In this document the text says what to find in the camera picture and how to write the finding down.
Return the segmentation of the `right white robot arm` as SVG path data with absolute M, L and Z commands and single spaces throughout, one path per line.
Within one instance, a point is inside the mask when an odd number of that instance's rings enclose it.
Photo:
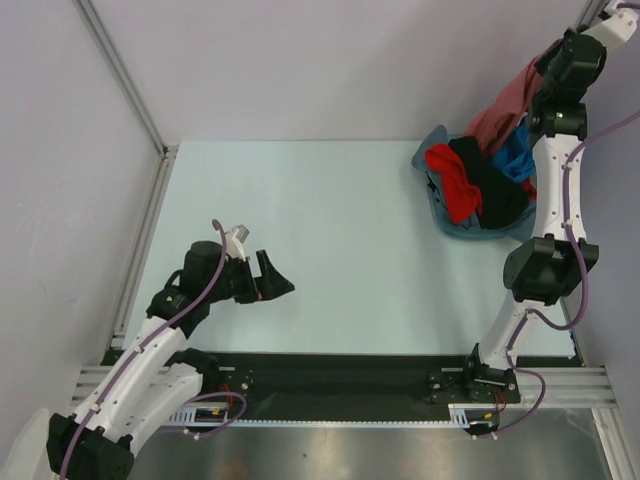
M 564 325 L 546 314 L 576 288 L 589 290 L 588 272 L 599 258 L 598 246 L 587 240 L 580 206 L 581 158 L 594 138 L 583 97 L 608 55 L 636 32 L 639 5 L 610 1 L 599 17 L 593 26 L 567 31 L 536 64 L 542 84 L 526 116 L 536 167 L 535 222 L 531 238 L 505 261 L 504 303 L 455 383 L 463 399 L 473 403 L 501 397 L 518 402 L 516 360 L 526 328 L 541 321 L 556 331 L 570 330 L 586 310 L 581 306 Z

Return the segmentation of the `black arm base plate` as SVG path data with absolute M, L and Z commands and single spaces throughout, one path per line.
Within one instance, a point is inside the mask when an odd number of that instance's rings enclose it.
M 477 355 L 375 356 L 212 353 L 187 349 L 164 361 L 198 375 L 195 395 L 233 392 L 233 413 L 251 420 L 442 420 L 449 404 L 517 404 L 515 370 Z

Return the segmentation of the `pink t shirt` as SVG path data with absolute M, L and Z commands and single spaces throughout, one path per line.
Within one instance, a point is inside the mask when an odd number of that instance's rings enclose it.
M 464 135 L 476 139 L 481 153 L 491 159 L 518 126 L 542 83 L 534 57 L 498 94 L 495 101 L 478 113 Z

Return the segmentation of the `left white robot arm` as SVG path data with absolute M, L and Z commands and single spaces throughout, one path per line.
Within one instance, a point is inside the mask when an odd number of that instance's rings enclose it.
M 240 395 L 223 387 L 218 360 L 185 346 L 212 304 L 252 304 L 294 291 L 294 284 L 256 253 L 254 276 L 236 240 L 198 241 L 181 269 L 154 295 L 132 344 L 101 383 L 68 416 L 49 420 L 46 451 L 62 479 L 125 479 L 146 441 L 180 407 Z

